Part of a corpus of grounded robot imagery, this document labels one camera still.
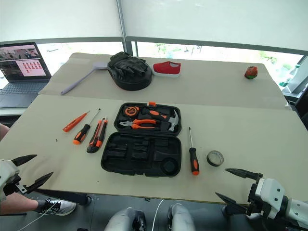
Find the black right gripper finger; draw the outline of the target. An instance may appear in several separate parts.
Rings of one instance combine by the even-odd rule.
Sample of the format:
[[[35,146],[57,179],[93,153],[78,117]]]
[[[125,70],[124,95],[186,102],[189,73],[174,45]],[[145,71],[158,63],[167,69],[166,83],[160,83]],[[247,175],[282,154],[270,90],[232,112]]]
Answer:
[[[226,168],[225,170],[241,178],[259,180],[263,177],[263,174],[261,173],[254,173],[254,172],[250,172],[248,170],[239,169],[239,168]]]
[[[226,205],[222,208],[223,215],[225,216],[233,216],[239,214],[250,215],[250,213],[248,213],[247,207],[237,204],[235,200],[225,195],[222,195],[218,192],[215,192],[215,194],[226,203]]]

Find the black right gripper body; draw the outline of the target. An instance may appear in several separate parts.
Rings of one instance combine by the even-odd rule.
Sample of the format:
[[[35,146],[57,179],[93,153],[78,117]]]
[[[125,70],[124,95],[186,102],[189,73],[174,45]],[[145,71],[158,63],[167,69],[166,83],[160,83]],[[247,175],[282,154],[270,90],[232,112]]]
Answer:
[[[248,195],[248,217],[261,215],[272,218],[272,179],[263,177],[252,184]]]

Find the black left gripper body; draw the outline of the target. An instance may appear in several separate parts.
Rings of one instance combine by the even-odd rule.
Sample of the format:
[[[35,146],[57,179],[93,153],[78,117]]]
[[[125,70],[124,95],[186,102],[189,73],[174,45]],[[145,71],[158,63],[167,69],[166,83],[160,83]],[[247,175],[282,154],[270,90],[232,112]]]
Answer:
[[[27,189],[25,186],[20,184],[21,178],[18,175],[15,175],[14,177],[10,178],[3,187],[4,195],[10,195],[13,193],[21,193],[25,194],[27,193]]]

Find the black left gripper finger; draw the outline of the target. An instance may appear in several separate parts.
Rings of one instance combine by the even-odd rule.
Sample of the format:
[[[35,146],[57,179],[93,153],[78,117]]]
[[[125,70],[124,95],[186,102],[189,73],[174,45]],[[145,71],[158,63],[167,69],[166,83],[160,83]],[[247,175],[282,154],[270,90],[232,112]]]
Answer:
[[[34,183],[30,186],[25,186],[26,188],[26,193],[29,194],[36,189],[38,189],[40,186],[42,186],[51,176],[53,175],[53,172],[48,173],[34,181]]]
[[[27,163],[28,161],[35,158],[36,156],[37,156],[36,154],[29,154],[29,155],[25,155],[25,156],[15,158],[11,161],[18,167],[18,166],[21,166],[21,165]]]

